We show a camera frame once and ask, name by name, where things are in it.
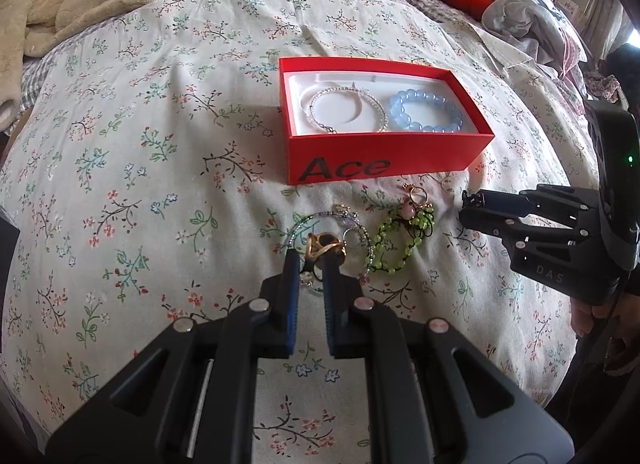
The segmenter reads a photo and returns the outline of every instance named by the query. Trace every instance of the beaded bracelet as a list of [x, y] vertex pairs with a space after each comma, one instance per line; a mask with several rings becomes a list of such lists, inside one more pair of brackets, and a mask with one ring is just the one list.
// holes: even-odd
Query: beaded bracelet
[[[413, 185], [405, 184], [404, 189], [409, 191], [410, 203], [402, 205], [398, 216], [392, 218], [387, 217], [380, 227], [378, 228], [377, 235], [373, 238], [373, 248], [375, 258], [382, 257], [386, 234], [391, 229], [393, 224], [404, 225], [404, 228], [409, 233], [411, 238], [406, 241], [404, 251], [402, 252], [402, 258], [395, 264], [390, 266], [386, 260], [374, 258], [372, 266], [373, 271], [384, 270], [389, 274], [394, 274], [396, 271], [401, 270], [406, 265], [406, 261], [409, 256], [412, 255], [414, 247], [417, 247], [422, 243], [425, 238], [430, 237], [433, 234], [433, 226], [435, 223], [433, 205], [427, 202], [427, 192], [421, 188]], [[422, 192], [425, 197], [424, 203], [418, 203], [415, 199], [415, 193]]]
[[[411, 116], [404, 111], [406, 102], [426, 102], [434, 106], [443, 107], [449, 113], [451, 122], [448, 126], [423, 126], [412, 121]], [[432, 94], [423, 90], [401, 90], [389, 99], [389, 114], [396, 126], [406, 131], [434, 131], [436, 133], [456, 133], [462, 129], [462, 112], [452, 100], [447, 100], [441, 95]]]
[[348, 92], [348, 93], [351, 92], [353, 94], [356, 94], [360, 98], [367, 99], [369, 101], [369, 104], [371, 104], [371, 106], [376, 110], [376, 112], [378, 113], [378, 116], [380, 117], [380, 127], [376, 130], [376, 132], [381, 132], [386, 129], [386, 127], [388, 126], [389, 120], [388, 120], [388, 117], [386, 116], [385, 107], [382, 106], [379, 100], [373, 97], [373, 95], [369, 94], [369, 92], [367, 92], [366, 90], [361, 90], [360, 88], [355, 88], [351, 86], [332, 86], [331, 88], [325, 88], [324, 90], [320, 90], [317, 94], [315, 94], [309, 101], [309, 108], [307, 111], [307, 114], [309, 116], [309, 120], [311, 121], [311, 123], [318, 126], [320, 129], [324, 130], [327, 133], [338, 133], [337, 129], [331, 126], [327, 126], [326, 124], [320, 123], [320, 121], [318, 121], [318, 118], [316, 117], [316, 110], [315, 110], [316, 102], [318, 102], [320, 97], [322, 97], [323, 95], [328, 95], [328, 94], [333, 94], [338, 92]]

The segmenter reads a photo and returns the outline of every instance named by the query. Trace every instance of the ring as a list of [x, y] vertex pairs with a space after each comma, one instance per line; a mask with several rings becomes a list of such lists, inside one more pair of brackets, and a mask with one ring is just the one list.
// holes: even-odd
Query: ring
[[[349, 208], [349, 206], [345, 206], [343, 204], [337, 204], [337, 205], [334, 205], [334, 209], [332, 211], [320, 211], [318, 213], [314, 213], [312, 215], [308, 215], [302, 218], [298, 222], [298, 224], [293, 228], [293, 230], [290, 232], [289, 239], [287, 240], [287, 248], [288, 249], [294, 248], [296, 238], [298, 237], [298, 234], [300, 233], [302, 228], [305, 227], [305, 224], [308, 224], [309, 221], [311, 220], [320, 219], [323, 217], [337, 217], [341, 219], [345, 227], [356, 229], [360, 235], [360, 238], [364, 239], [362, 243], [364, 247], [367, 248], [367, 257], [365, 258], [364, 272], [360, 275], [360, 281], [364, 281], [368, 277], [373, 267], [373, 260], [374, 260], [373, 246], [372, 246], [371, 237], [369, 236], [369, 233], [367, 232], [366, 228], [362, 225], [362, 223], [358, 219], [357, 212], [351, 211], [351, 208]], [[311, 245], [307, 245], [307, 249], [311, 249], [311, 247], [312, 247]], [[339, 254], [342, 256], [342, 258], [340, 258], [340, 256], [338, 257], [338, 262], [341, 265], [344, 262], [344, 257], [346, 257], [346, 250], [345, 249], [341, 250]], [[305, 259], [303, 270], [300, 271], [300, 283], [302, 283], [307, 287], [313, 284], [313, 279], [314, 279], [314, 275], [312, 272], [313, 263], [314, 262], [311, 259], [310, 260]]]
[[[429, 193], [427, 193], [427, 190], [424, 189], [423, 187], [420, 186], [414, 186], [413, 184], [404, 184], [402, 186], [402, 189], [406, 190], [409, 192], [409, 198], [411, 199], [411, 202], [413, 203], [414, 207], [416, 209], [423, 209], [427, 206], [429, 206]], [[424, 202], [420, 203], [418, 202], [418, 198], [417, 195], [421, 193], [422, 196], [424, 197]]]
[[306, 237], [305, 263], [300, 271], [300, 281], [303, 285], [309, 287], [312, 284], [313, 278], [322, 282], [322, 278], [316, 274], [316, 265], [320, 265], [322, 269], [319, 258], [332, 249], [336, 249], [338, 266], [342, 265], [346, 259], [347, 252], [345, 245], [338, 240], [338, 237], [333, 233], [321, 233], [319, 235], [314, 235], [313, 233], [308, 234], [308, 237]]
[[388, 121], [388, 117], [386, 116], [385, 107], [382, 106], [382, 104], [380, 104], [380, 102], [375, 97], [373, 97], [373, 95], [359, 88], [351, 88], [350, 86], [334, 86], [332, 88], [325, 88], [324, 90], [320, 90], [317, 94], [315, 94], [309, 101], [308, 116], [311, 123], [315, 124], [320, 129], [324, 130], [327, 133], [338, 133], [337, 129], [331, 126], [327, 126], [326, 124], [320, 123], [318, 121], [318, 118], [316, 117], [316, 112], [314, 110], [316, 102], [318, 102], [318, 99], [320, 99], [320, 97], [322, 97], [323, 95], [333, 94], [336, 92], [352, 92], [354, 94], [358, 94], [360, 98], [364, 97], [365, 99], [367, 99], [370, 102], [371, 106], [373, 106], [374, 109], [380, 115], [381, 124], [380, 124], [380, 127], [375, 132], [378, 133], [386, 129], [389, 121]]

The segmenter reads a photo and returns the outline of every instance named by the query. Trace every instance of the gold ring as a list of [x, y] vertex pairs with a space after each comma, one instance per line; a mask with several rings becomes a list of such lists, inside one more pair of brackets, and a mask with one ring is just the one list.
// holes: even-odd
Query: gold ring
[[[429, 193], [427, 193], [426, 189], [421, 186], [414, 186], [413, 184], [404, 184], [402, 188], [409, 192], [409, 198], [416, 209], [423, 209], [429, 206]], [[420, 194], [424, 197], [422, 203], [418, 201]]]
[[[335, 238], [335, 240], [329, 242], [326, 245], [322, 245], [319, 241], [319, 238], [325, 235], [333, 237]], [[336, 237], [333, 233], [321, 233], [320, 235], [309, 233], [306, 237], [305, 259], [315, 261], [324, 253], [328, 253], [334, 247], [341, 248], [336, 250], [337, 253], [339, 253], [340, 251], [344, 251], [344, 244], [340, 240], [338, 240], [338, 237]]]

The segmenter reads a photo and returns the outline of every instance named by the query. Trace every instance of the red box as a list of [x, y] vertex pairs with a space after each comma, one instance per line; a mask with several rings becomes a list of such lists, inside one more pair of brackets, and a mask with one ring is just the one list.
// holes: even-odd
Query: red box
[[[321, 133], [297, 135], [290, 75], [297, 72], [400, 74], [444, 81], [475, 126], [476, 133]], [[280, 97], [285, 120], [290, 185], [336, 180], [461, 171], [492, 141], [494, 133], [473, 99], [450, 70], [384, 60], [335, 57], [280, 59]]]

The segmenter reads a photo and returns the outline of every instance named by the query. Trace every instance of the bed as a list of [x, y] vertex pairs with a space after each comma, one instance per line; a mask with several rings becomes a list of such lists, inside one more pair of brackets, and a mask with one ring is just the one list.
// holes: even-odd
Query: bed
[[[451, 69], [496, 138], [464, 172], [287, 186], [277, 59], [304, 55]], [[256, 296], [305, 215], [343, 203], [374, 228], [405, 182], [428, 191], [434, 234], [365, 293], [401, 317], [450, 320], [542, 405], [561, 383], [575, 349], [568, 298], [511, 272], [500, 242], [464, 230], [457, 213], [463, 189], [595, 187], [586, 122], [531, 58], [459, 11], [438, 0], [158, 0], [27, 65], [23, 92], [33, 113], [0, 171], [0, 205], [21, 230], [0, 368], [4, 402], [40, 449], [170, 322], [224, 317]], [[312, 221], [296, 246], [335, 227]], [[293, 357], [259, 365], [257, 462], [370, 460], [364, 365], [332, 360], [324, 339], [314, 287], [300, 297]]]

